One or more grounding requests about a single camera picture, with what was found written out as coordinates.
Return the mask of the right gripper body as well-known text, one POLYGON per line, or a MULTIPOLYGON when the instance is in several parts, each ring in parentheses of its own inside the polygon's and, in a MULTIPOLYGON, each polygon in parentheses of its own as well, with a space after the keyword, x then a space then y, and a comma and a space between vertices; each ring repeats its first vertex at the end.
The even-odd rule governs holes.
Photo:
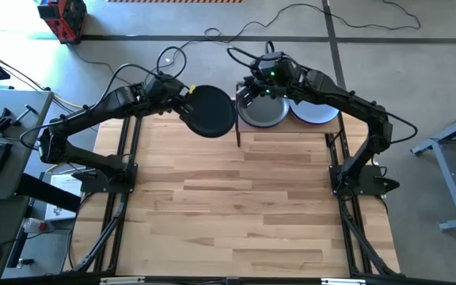
POLYGON ((254 78, 257 81, 258 90, 256 92, 248 93, 253 98, 258 96, 287 97, 287 89, 285 87, 273 85, 253 76, 247 76, 246 78, 254 78))

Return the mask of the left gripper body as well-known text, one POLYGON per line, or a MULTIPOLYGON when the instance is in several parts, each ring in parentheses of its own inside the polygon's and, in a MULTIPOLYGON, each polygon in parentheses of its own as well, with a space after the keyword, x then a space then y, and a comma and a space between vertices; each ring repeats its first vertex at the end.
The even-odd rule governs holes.
POLYGON ((142 105, 145 111, 168 111, 186 103, 181 92, 185 85, 168 75, 154 77, 144 87, 142 105))

